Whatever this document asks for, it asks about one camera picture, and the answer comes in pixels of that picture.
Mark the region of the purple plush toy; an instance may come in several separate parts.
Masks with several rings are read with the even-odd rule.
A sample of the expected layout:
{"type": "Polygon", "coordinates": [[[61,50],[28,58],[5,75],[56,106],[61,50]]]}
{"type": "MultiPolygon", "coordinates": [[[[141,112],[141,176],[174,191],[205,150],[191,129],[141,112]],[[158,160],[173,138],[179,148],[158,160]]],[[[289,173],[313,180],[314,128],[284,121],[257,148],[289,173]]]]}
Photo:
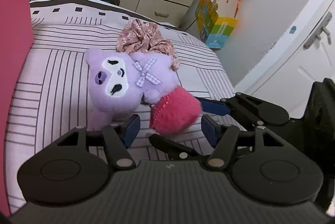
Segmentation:
{"type": "Polygon", "coordinates": [[[93,108],[88,128],[101,130],[113,120],[133,114],[142,101],[156,104],[179,85],[172,60],[161,53],[88,49],[88,90],[93,108]]]}

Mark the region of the colourful paper gift bag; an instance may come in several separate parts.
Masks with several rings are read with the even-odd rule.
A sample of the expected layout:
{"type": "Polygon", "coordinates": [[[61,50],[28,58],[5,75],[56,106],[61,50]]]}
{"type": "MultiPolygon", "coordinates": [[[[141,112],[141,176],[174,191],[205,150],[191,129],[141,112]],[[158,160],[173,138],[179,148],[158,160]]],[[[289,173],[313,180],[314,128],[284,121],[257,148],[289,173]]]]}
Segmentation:
{"type": "Polygon", "coordinates": [[[221,49],[238,24],[240,0],[199,0],[195,10],[200,40],[221,49]]]}

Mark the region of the white door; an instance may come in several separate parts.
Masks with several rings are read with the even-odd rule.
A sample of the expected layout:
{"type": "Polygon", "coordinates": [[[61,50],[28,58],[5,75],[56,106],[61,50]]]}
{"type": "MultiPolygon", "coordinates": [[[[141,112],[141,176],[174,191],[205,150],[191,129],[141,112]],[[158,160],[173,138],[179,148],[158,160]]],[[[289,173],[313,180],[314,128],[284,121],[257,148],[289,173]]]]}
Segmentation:
{"type": "Polygon", "coordinates": [[[278,104],[294,118],[302,117],[312,84],[334,79],[334,19],[327,25],[332,45],[322,33],[321,41],[303,48],[328,11],[334,16],[334,0],[309,0],[290,28],[235,86],[236,91],[278,104]]]}

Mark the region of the striped bed sheet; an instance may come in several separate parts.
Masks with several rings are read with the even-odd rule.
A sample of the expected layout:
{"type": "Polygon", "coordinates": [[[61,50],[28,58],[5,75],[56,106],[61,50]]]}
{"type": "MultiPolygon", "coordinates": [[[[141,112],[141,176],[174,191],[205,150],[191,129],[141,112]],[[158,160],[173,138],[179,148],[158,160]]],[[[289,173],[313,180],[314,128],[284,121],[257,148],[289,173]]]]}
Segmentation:
{"type": "MultiPolygon", "coordinates": [[[[89,48],[116,50],[127,22],[141,14],[96,0],[38,0],[30,3],[34,42],[18,77],[5,131],[6,198],[11,214],[26,201],[17,182],[19,167],[75,126],[87,126],[92,103],[88,95],[89,48]]],[[[234,88],[214,51],[170,23],[159,30],[177,53],[180,85],[196,97],[220,100],[234,96],[234,88]]],[[[167,160],[148,140],[149,107],[139,106],[141,130],[129,152],[140,160],[167,160]]]]}

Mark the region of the floral pink scrunchie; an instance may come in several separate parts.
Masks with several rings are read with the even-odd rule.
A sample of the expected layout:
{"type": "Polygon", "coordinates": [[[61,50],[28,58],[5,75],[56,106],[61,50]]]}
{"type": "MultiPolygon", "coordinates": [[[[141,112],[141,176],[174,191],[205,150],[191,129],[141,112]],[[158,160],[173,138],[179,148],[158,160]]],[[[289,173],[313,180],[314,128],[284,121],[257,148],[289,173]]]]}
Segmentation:
{"type": "Polygon", "coordinates": [[[140,19],[128,22],[119,34],[116,44],[118,52],[133,54],[160,53],[171,59],[171,69],[177,71],[179,59],[172,42],[162,36],[155,23],[143,23],[140,19]]]}

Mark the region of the pink cardboard shoe box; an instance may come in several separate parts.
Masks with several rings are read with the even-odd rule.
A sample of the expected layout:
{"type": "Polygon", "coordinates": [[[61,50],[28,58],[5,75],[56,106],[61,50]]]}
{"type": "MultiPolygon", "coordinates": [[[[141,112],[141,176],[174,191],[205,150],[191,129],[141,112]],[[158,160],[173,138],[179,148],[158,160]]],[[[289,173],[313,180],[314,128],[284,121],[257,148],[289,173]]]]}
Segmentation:
{"type": "Polygon", "coordinates": [[[5,186],[5,131],[18,76],[33,43],[30,0],[1,0],[1,213],[10,215],[5,186]]]}

